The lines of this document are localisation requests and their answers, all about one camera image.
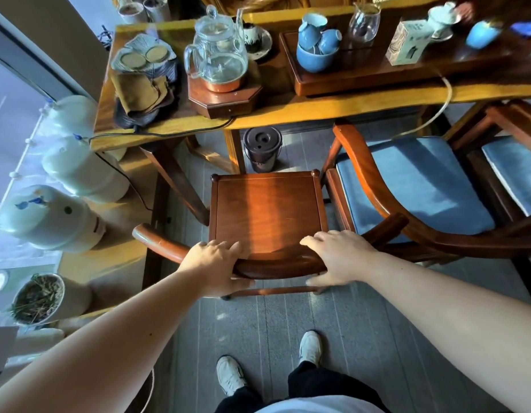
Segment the person's right hand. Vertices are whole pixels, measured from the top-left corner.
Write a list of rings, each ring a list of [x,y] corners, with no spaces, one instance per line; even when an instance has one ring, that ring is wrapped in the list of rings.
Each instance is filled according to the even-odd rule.
[[[331,273],[335,286],[366,281],[380,255],[362,236],[349,230],[320,231],[304,237],[300,244],[321,258],[326,267],[322,273]]]

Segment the person's left hand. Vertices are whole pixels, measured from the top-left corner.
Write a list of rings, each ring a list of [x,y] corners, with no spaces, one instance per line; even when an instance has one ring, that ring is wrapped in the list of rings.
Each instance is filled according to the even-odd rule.
[[[174,282],[198,298],[227,296],[230,278],[240,277],[234,273],[235,263],[248,255],[240,242],[200,242],[188,251],[173,275]]]

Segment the wooden chair with bare seat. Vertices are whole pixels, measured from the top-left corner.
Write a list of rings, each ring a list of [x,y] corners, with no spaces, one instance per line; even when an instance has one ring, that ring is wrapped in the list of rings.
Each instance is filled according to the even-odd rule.
[[[248,259],[234,273],[253,280],[319,274],[321,258],[300,240],[328,231],[320,173],[212,176],[209,240],[240,242]]]

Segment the person's left forearm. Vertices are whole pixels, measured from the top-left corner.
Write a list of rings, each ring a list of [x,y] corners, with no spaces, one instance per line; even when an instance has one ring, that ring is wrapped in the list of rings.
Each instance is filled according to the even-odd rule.
[[[191,305],[195,271],[177,271],[90,322],[0,388],[0,413],[124,413]]]

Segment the person's right forearm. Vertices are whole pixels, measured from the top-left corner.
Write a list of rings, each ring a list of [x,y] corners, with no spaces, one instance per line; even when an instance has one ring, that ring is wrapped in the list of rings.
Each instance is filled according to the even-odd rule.
[[[374,251],[364,280],[468,379],[531,413],[531,305]]]

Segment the person's right white shoe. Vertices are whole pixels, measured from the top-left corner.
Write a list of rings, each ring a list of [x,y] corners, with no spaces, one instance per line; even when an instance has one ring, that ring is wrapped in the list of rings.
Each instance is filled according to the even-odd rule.
[[[315,330],[306,331],[299,344],[299,364],[307,362],[319,367],[322,353],[321,335]]]

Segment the person's white shoe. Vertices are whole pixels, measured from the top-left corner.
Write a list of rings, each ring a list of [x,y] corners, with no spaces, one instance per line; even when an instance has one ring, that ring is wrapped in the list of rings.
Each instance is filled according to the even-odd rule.
[[[218,359],[216,376],[226,396],[234,396],[237,390],[248,386],[240,364],[227,354]]]
[[[322,353],[321,335],[315,330],[306,331],[299,344],[299,364],[307,362],[319,367]]]

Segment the person's left white shoe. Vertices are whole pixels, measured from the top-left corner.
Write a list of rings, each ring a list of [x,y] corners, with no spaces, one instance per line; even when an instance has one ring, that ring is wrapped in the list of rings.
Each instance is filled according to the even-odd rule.
[[[227,354],[218,359],[216,376],[226,396],[234,396],[237,390],[248,386],[240,364]]]

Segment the person's black trousers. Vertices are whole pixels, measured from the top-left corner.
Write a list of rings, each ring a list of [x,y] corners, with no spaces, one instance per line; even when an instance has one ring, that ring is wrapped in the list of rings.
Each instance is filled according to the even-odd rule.
[[[382,402],[379,394],[370,386],[349,375],[324,367],[315,367],[303,362],[288,376],[290,398],[310,398],[316,396],[349,396],[372,403],[385,413],[391,411]],[[234,396],[227,396],[219,403],[214,413],[255,413],[269,404],[252,387],[237,390]]]

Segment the person's white shirt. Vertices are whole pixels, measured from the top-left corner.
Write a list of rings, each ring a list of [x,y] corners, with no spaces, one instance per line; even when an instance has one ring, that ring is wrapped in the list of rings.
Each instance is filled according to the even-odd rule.
[[[290,398],[255,413],[385,413],[372,403],[349,396]]]

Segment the low wooden bench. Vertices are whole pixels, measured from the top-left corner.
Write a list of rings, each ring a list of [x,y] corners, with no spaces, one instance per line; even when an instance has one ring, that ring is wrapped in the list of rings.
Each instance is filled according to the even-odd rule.
[[[63,255],[57,272],[89,285],[92,303],[84,315],[60,320],[59,327],[77,329],[160,279],[163,258],[149,251],[131,233],[142,223],[164,233],[170,187],[138,147],[128,149],[120,165],[149,210],[133,188],[119,202],[89,202],[90,208],[105,221],[106,233],[94,249]]]

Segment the blue seat cushion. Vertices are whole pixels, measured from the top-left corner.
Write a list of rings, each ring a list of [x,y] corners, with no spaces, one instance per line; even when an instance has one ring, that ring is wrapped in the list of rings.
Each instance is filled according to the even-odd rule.
[[[531,151],[506,136],[482,146],[482,152],[510,197],[531,216]]]
[[[441,137],[371,141],[367,146],[393,196],[429,227],[458,235],[496,227]]]

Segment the dark waste water bucket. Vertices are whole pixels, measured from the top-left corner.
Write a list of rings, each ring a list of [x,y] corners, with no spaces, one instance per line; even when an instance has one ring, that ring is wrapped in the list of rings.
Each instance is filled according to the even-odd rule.
[[[282,146],[282,134],[273,126],[248,129],[243,135],[244,151],[256,173],[274,171]]]

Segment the long wooden tea table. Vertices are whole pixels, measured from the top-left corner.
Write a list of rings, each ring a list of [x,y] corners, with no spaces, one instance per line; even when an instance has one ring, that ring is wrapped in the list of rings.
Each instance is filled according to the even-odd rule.
[[[425,15],[433,4],[396,6],[387,3],[382,7],[379,34],[373,45],[389,43],[401,19],[415,19]],[[257,65],[262,78],[262,91],[257,109],[242,117],[209,119],[193,110],[188,100],[187,76],[179,71],[181,94],[178,105],[166,117],[158,118],[146,129],[135,133],[133,129],[121,129],[113,121],[116,92],[110,80],[111,67],[107,70],[98,113],[95,122],[95,137],[90,145],[95,151],[112,151],[157,141],[159,139],[185,136],[208,131],[224,130],[234,138],[234,132],[256,126],[289,124],[311,120],[333,119],[358,114],[379,112],[410,106],[441,104],[447,99],[448,88],[442,88],[441,77],[435,79],[389,85],[376,89],[359,89],[337,92],[324,96],[298,96],[288,74],[286,57],[280,51],[279,35],[282,32],[296,31],[304,13],[314,13],[313,9],[296,9],[249,13],[245,19],[266,29],[273,36],[271,59]],[[110,57],[112,58],[124,43],[137,34],[156,30],[159,39],[167,42],[174,52],[182,55],[185,47],[193,41],[195,20],[171,21],[152,26],[123,25],[116,29]],[[511,98],[531,98],[531,83],[502,84],[488,82],[487,79],[474,82],[472,78],[453,75],[453,103],[469,103],[488,100],[508,100]]]

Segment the octagonal wooden kettle base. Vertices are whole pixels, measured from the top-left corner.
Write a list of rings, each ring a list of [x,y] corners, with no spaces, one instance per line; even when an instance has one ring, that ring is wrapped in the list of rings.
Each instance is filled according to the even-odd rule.
[[[200,79],[188,80],[188,100],[196,113],[209,119],[245,116],[255,110],[262,91],[259,73],[248,73],[244,84],[237,90],[218,93],[205,88]]]

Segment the large water bottle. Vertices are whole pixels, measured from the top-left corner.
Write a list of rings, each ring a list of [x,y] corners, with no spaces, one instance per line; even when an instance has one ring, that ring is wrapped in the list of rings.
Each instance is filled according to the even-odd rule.
[[[83,253],[106,233],[106,223],[90,206],[47,185],[22,187],[0,208],[0,230],[48,251]]]
[[[48,99],[41,114],[45,127],[54,134],[92,138],[97,110],[97,102],[92,98],[72,95],[58,101]]]
[[[42,157],[43,169],[75,196],[96,203],[121,200],[130,188],[118,161],[74,136],[60,138]]]

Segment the white pot with plant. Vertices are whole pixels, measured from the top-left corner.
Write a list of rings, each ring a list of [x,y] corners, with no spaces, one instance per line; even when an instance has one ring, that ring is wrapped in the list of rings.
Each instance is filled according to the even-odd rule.
[[[91,305],[92,290],[55,273],[34,274],[15,295],[9,312],[21,326],[41,326],[83,315]]]

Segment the dark wooden tea tray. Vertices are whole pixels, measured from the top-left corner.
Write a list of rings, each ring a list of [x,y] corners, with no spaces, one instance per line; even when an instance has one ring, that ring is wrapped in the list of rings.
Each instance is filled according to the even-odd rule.
[[[445,42],[429,45],[416,64],[392,66],[385,57],[387,46],[341,48],[326,70],[313,74],[297,62],[297,32],[279,35],[288,74],[298,96],[324,96],[359,89],[458,75],[474,82],[531,83],[531,41],[505,32],[482,50],[465,43],[455,33]]]

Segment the brown tea cloth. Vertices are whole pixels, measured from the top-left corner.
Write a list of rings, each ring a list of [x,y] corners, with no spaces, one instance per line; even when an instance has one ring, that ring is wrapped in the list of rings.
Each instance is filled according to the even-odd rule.
[[[145,74],[115,73],[111,81],[124,112],[130,117],[152,113],[175,100],[166,76],[151,79]]]

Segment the blue ceramic bowl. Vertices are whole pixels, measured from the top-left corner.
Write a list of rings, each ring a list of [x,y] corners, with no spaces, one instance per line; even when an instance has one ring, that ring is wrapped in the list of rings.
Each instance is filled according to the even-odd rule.
[[[339,48],[324,53],[320,50],[318,44],[309,49],[304,49],[297,44],[296,59],[297,63],[309,73],[321,73],[331,66],[338,54]]]

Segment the glass kettle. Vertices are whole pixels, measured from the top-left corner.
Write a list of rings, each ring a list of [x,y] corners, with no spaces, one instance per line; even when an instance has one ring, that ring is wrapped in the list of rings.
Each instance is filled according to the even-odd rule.
[[[242,9],[233,19],[208,5],[195,23],[193,43],[184,51],[184,67],[187,76],[202,80],[209,91],[227,93],[244,84],[249,60],[242,16]]]

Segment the blue tea cup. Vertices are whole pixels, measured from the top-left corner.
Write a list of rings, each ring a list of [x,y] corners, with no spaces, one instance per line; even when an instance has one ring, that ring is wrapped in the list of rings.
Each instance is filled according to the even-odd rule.
[[[466,38],[466,45],[471,49],[480,50],[490,45],[502,32],[502,25],[497,21],[479,21],[471,29]]]
[[[320,54],[330,55],[335,53],[338,50],[342,39],[342,33],[336,28],[322,31],[321,38],[318,42]]]
[[[326,29],[328,19],[319,13],[306,13],[298,28],[298,45],[304,50],[313,50],[319,43],[322,31]]]

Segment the white saucer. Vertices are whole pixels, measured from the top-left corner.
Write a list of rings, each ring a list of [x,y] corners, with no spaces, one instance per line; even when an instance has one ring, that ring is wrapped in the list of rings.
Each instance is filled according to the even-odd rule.
[[[271,38],[271,35],[266,29],[262,28],[262,49],[255,54],[247,53],[248,59],[255,62],[262,60],[269,54],[272,46],[273,39]]]

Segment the dark painted tea cup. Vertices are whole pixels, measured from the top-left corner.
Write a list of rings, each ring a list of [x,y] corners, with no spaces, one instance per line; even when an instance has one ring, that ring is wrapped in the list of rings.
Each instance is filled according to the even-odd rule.
[[[262,49],[262,28],[250,22],[243,22],[244,45],[248,54]]]

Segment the white printed paper box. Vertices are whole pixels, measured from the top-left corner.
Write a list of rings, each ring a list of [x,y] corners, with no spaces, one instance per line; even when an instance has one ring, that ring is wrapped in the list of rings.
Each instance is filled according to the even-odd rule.
[[[427,20],[400,21],[386,51],[388,62],[394,67],[417,64],[433,33]]]

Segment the glass pitcher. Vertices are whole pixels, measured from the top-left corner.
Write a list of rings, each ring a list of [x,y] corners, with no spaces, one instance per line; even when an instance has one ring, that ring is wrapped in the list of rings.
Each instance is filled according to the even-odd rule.
[[[352,41],[368,43],[376,37],[380,24],[381,7],[373,3],[355,3],[355,11],[349,23]]]

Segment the grey leaf-shaped tray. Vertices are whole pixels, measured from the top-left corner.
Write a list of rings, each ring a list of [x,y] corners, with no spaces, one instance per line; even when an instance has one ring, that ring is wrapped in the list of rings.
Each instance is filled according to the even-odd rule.
[[[124,53],[137,52],[143,56],[145,53],[155,45],[165,46],[169,51],[169,56],[166,61],[160,63],[149,63],[147,62],[146,66],[137,70],[126,69],[119,62],[119,58]],[[136,73],[136,74],[145,74],[147,77],[153,79],[159,76],[166,76],[167,80],[170,82],[175,82],[178,76],[177,70],[177,55],[169,44],[165,41],[149,35],[149,34],[138,34],[133,39],[128,41],[118,52],[112,57],[110,62],[110,67],[112,70],[119,74],[126,73]]]

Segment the white lidded tea cup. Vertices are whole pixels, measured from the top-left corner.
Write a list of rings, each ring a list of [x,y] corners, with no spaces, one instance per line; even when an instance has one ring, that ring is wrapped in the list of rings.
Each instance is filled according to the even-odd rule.
[[[428,10],[427,24],[433,29],[432,39],[441,39],[442,34],[451,26],[462,20],[460,13],[456,11],[456,2],[448,1],[444,5],[438,5]]]

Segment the white paper cup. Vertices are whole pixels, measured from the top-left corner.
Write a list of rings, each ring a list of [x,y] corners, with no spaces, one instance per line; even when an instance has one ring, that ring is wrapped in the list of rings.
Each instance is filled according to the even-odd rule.
[[[144,5],[136,1],[120,4],[117,13],[126,24],[147,23],[149,21]]]
[[[143,0],[143,6],[153,23],[172,20],[168,0]]]

